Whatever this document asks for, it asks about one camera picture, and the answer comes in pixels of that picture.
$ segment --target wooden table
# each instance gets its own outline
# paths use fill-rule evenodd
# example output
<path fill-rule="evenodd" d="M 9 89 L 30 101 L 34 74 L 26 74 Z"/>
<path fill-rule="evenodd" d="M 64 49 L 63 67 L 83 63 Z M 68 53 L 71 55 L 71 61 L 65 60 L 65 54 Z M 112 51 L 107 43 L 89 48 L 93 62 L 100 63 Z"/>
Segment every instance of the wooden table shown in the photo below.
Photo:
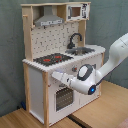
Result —
<path fill-rule="evenodd" d="M 128 118 L 128 89 L 102 82 L 101 97 L 71 117 L 87 128 L 115 128 Z"/>
<path fill-rule="evenodd" d="M 0 118 L 0 128 L 44 128 L 37 119 L 23 109 L 14 111 Z M 69 118 L 64 118 L 50 128 L 81 128 Z"/>

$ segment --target oven door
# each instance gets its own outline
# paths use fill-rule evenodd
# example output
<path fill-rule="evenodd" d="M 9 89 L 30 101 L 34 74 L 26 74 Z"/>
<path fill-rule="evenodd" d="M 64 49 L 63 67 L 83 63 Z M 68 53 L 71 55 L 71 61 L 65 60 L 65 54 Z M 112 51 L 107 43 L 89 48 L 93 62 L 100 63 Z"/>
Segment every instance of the oven door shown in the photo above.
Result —
<path fill-rule="evenodd" d="M 82 19 L 82 4 L 67 5 L 67 21 Z"/>

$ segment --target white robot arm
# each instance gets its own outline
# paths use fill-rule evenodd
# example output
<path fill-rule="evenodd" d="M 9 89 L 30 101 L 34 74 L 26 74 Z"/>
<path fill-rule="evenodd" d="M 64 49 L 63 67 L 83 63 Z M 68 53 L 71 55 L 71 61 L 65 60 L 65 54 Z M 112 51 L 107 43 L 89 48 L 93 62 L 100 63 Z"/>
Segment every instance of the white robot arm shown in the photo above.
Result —
<path fill-rule="evenodd" d="M 91 95 L 96 90 L 96 85 L 128 57 L 128 33 L 116 40 L 110 47 L 108 61 L 98 70 L 89 64 L 83 65 L 77 77 L 66 73 L 53 72 L 52 77 L 61 81 L 67 87 L 82 94 Z"/>

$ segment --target knob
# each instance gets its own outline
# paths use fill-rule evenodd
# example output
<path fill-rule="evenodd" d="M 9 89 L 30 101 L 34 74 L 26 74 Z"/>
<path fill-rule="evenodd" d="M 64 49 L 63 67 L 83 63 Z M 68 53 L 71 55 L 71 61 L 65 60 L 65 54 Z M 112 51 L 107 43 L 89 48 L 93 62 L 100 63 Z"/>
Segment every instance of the knob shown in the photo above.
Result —
<path fill-rule="evenodd" d="M 73 71 L 73 72 L 77 72 L 77 67 L 73 67 L 73 68 L 72 68 L 72 71 Z"/>

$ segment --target kitchen side panel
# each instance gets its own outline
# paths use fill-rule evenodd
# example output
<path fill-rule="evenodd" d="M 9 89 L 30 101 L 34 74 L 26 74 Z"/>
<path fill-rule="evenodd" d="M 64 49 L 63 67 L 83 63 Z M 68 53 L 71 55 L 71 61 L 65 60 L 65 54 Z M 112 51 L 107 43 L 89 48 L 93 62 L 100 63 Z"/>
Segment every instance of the kitchen side panel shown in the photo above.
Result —
<path fill-rule="evenodd" d="M 30 113 L 44 123 L 42 71 L 29 66 Z"/>

